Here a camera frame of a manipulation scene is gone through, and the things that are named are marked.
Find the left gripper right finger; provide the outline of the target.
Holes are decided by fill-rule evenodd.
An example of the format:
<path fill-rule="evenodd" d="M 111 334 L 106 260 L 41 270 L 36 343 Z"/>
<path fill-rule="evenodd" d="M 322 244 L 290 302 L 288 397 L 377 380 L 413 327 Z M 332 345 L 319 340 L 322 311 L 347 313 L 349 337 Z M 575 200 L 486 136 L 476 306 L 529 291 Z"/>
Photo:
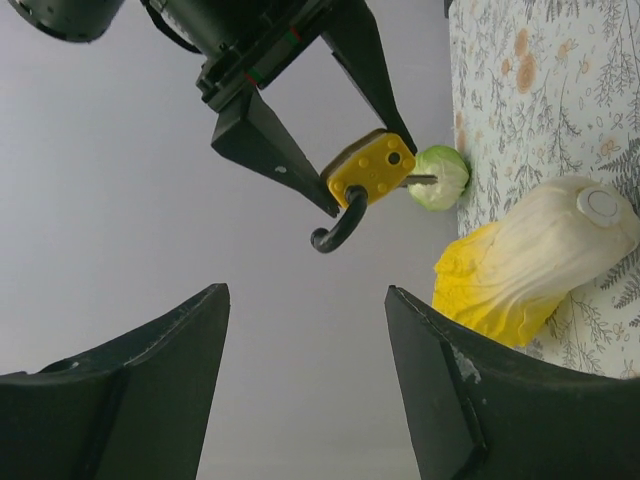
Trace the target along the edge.
<path fill-rule="evenodd" d="M 531 358 L 396 286 L 385 311 L 422 478 L 638 477 L 637 379 Z"/>

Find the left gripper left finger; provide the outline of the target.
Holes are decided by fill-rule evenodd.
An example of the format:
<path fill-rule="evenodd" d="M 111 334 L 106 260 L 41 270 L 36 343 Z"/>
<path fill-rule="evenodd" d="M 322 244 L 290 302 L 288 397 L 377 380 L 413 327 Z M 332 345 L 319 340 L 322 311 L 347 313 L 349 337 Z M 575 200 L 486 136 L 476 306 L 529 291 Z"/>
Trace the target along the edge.
<path fill-rule="evenodd" d="M 4 479 L 194 479 L 230 315 L 212 284 L 36 373 L 1 377 Z"/>

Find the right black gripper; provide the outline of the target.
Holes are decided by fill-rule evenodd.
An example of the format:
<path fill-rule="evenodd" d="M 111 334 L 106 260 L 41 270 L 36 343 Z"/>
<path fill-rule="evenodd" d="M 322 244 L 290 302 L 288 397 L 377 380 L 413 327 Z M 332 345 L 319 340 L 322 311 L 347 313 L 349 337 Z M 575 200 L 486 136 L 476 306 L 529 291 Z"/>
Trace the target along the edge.
<path fill-rule="evenodd" d="M 198 87 L 206 100 L 229 100 L 246 85 L 265 88 L 322 37 L 386 129 L 417 153 L 365 1 L 145 1 L 142 6 L 159 32 L 205 57 Z M 326 214 L 339 213 L 319 173 L 257 91 L 241 91 L 219 112 L 211 146 Z"/>

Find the yellow padlock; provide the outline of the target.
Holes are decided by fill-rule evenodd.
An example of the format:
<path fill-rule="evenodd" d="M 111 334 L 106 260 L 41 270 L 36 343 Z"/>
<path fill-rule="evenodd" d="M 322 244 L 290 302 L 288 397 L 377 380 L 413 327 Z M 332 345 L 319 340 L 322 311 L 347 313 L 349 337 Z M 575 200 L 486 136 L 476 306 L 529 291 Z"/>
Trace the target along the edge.
<path fill-rule="evenodd" d="M 345 212 L 332 229 L 312 232 L 312 246 L 324 254 L 335 251 L 357 228 L 367 207 L 399 187 L 415 165 L 415 154 L 401 136 L 385 129 L 345 147 L 320 174 Z"/>

